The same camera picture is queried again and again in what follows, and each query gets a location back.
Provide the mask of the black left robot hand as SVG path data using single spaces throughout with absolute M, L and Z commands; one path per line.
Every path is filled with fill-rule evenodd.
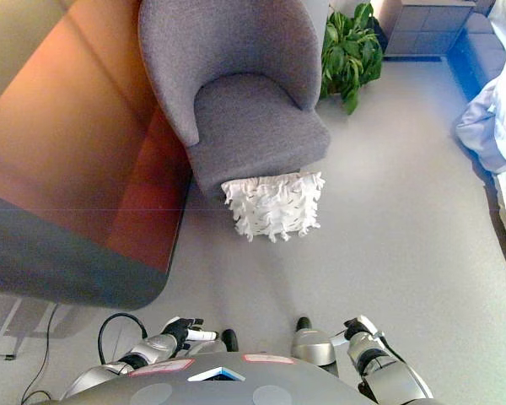
M 184 348 L 187 341 L 206 342 L 218 338 L 217 332 L 204 331 L 202 329 L 204 320 L 202 318 L 182 318 L 175 316 L 164 326 L 162 334 L 171 335 L 176 341 L 176 350 Z

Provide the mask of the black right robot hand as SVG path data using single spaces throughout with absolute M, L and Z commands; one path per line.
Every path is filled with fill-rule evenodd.
M 346 328 L 343 335 L 348 342 L 357 334 L 361 338 L 371 338 L 373 340 L 382 340 L 385 337 L 384 333 L 364 315 L 359 315 L 353 319 L 344 321 L 343 325 Z

